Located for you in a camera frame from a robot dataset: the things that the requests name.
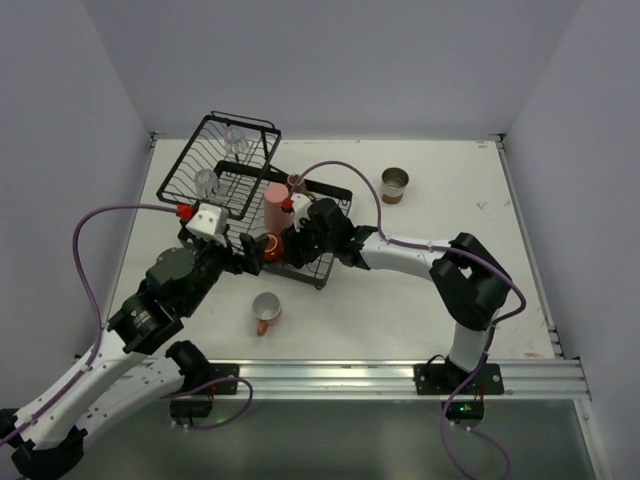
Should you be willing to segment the red orange mug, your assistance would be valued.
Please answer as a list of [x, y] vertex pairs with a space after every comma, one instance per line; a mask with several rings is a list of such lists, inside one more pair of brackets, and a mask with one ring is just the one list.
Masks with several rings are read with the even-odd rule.
[[280, 262], [284, 257], [284, 242], [278, 233], [268, 232], [265, 234], [267, 245], [264, 250], [263, 260], [267, 264]]

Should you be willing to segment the pink mug white inside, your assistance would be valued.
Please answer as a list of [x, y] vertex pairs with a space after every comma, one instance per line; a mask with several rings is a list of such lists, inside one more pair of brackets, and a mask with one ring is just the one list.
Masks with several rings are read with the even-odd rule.
[[282, 303], [277, 295], [272, 292], [263, 292], [257, 295], [252, 303], [252, 314], [257, 320], [256, 333], [264, 336], [269, 327], [277, 322], [282, 313]]

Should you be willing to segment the white and brown cup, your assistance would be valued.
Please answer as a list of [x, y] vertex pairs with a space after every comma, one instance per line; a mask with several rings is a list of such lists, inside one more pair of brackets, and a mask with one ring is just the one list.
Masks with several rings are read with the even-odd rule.
[[386, 168], [381, 174], [380, 196], [386, 204], [398, 204], [403, 199], [410, 177], [399, 167]]

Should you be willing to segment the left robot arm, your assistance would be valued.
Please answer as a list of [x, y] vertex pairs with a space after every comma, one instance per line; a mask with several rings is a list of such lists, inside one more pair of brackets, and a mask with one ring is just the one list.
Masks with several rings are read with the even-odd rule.
[[98, 330], [94, 344], [45, 393], [1, 412], [1, 442], [26, 479], [59, 479], [85, 444], [111, 423], [159, 398], [211, 393], [215, 377], [190, 341], [171, 339], [224, 272], [258, 274], [267, 239], [240, 237], [243, 251], [215, 241], [171, 248], [147, 270], [137, 292]]

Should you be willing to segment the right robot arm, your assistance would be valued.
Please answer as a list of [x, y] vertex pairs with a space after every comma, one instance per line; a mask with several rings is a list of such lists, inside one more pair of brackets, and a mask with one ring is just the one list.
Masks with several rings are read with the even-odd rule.
[[329, 198], [295, 194], [280, 204], [293, 225], [283, 230], [284, 258], [296, 268], [331, 254], [343, 265], [388, 270], [435, 285], [455, 321], [446, 362], [470, 373], [487, 358], [492, 321], [504, 305], [511, 278], [471, 234], [426, 242], [386, 237], [378, 226], [356, 226]]

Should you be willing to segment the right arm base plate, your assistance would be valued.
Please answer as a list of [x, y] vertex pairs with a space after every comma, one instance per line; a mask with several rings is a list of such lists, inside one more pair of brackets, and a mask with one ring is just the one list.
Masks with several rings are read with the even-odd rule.
[[[450, 362], [422, 363], [413, 366], [418, 395], [450, 395], [470, 375]], [[460, 391], [460, 395], [502, 395], [505, 387], [498, 364], [489, 363]]]

